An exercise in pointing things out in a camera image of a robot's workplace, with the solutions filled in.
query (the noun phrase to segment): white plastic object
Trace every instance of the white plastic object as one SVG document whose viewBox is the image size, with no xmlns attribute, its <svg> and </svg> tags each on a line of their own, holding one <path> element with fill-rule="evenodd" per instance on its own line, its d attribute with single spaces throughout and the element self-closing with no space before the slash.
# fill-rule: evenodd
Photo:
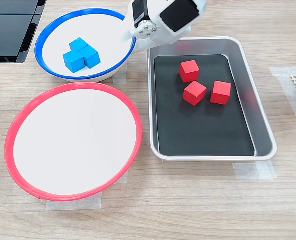
<svg viewBox="0 0 296 240">
<path fill-rule="evenodd" d="M 207 2 L 206 0 L 192 0 L 197 5 L 199 16 L 179 31 L 174 32 L 164 23 L 164 21 L 160 17 L 160 14 L 175 1 L 181 0 L 147 0 L 148 14 L 150 20 L 156 26 L 156 32 L 154 32 L 149 38 L 147 38 L 146 34 L 140 34 L 140 30 L 137 30 L 135 28 L 133 13 L 134 1 L 135 0 L 130 1 L 130 4 L 128 5 L 128 13 L 126 15 L 126 18 L 124 19 L 124 27 L 126 28 L 124 34 L 126 36 L 125 39 L 128 39 L 130 37 L 137 37 L 136 46 L 133 51 L 134 53 L 146 51 L 148 49 L 152 49 L 161 45 L 173 44 L 188 33 L 190 33 L 192 31 L 191 26 L 204 16 Z"/>
</svg>

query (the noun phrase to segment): masking tape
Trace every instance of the masking tape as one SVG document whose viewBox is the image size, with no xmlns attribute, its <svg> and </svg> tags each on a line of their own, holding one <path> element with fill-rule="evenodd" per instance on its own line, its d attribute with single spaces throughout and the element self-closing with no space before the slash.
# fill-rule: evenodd
<svg viewBox="0 0 296 240">
<path fill-rule="evenodd" d="M 113 84 L 123 85 L 126 84 L 127 77 L 127 61 L 122 65 L 120 70 L 113 76 Z"/>
<path fill-rule="evenodd" d="M 115 183 L 128 183 L 128 171 Z M 102 208 L 102 192 L 76 201 L 47 201 L 46 211 L 91 210 Z"/>
<path fill-rule="evenodd" d="M 255 163 L 233 163 L 232 166 L 238 180 L 273 180 L 277 178 L 271 160 L 256 161 Z"/>
</svg>

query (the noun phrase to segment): wooden table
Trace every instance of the wooden table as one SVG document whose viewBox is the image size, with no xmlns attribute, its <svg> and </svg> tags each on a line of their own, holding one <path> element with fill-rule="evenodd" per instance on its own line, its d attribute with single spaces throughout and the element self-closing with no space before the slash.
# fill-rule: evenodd
<svg viewBox="0 0 296 240">
<path fill-rule="evenodd" d="M 144 137 L 127 184 L 102 194 L 100 210 L 45 211 L 23 191 L 4 161 L 8 129 L 33 98 L 66 84 L 34 56 L 38 35 L 53 20 L 85 8 L 127 12 L 126 0 L 48 0 L 27 61 L 0 64 L 0 240 L 296 240 L 296 116 L 269 67 L 296 66 L 296 1 L 209 1 L 190 37 L 230 36 L 247 56 L 278 144 L 274 180 L 237 180 L 232 163 L 168 163 L 149 146 L 147 59 L 128 61 L 127 84 L 103 83 L 128 95 Z"/>
</svg>

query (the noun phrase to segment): blue cube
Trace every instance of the blue cube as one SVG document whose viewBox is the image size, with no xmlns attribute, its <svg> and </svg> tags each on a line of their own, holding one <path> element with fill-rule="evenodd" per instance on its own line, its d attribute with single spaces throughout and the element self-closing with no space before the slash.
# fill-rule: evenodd
<svg viewBox="0 0 296 240">
<path fill-rule="evenodd" d="M 86 46 L 79 53 L 83 56 L 86 66 L 90 69 L 101 63 L 99 53 L 91 46 Z"/>
<path fill-rule="evenodd" d="M 76 73 L 85 68 L 84 57 L 76 50 L 64 54 L 63 60 L 66 67 L 73 73 Z"/>
<path fill-rule="evenodd" d="M 86 43 L 81 37 L 77 38 L 75 41 L 69 44 L 71 51 L 76 50 L 80 51 L 81 49 L 84 49 L 88 46 L 88 43 Z"/>
</svg>

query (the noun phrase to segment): white bowl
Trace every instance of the white bowl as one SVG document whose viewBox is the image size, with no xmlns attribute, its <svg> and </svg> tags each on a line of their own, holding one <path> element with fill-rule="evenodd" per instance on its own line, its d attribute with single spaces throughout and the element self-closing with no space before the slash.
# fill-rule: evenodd
<svg viewBox="0 0 296 240">
<path fill-rule="evenodd" d="M 101 8 L 91 8 L 66 14 L 40 34 L 35 45 L 35 57 L 48 73 L 69 82 L 100 82 L 116 74 L 133 52 L 136 38 L 121 41 L 122 14 Z M 63 55 L 70 52 L 69 43 L 84 39 L 95 48 L 101 63 L 89 69 L 72 73 L 64 62 Z"/>
</svg>

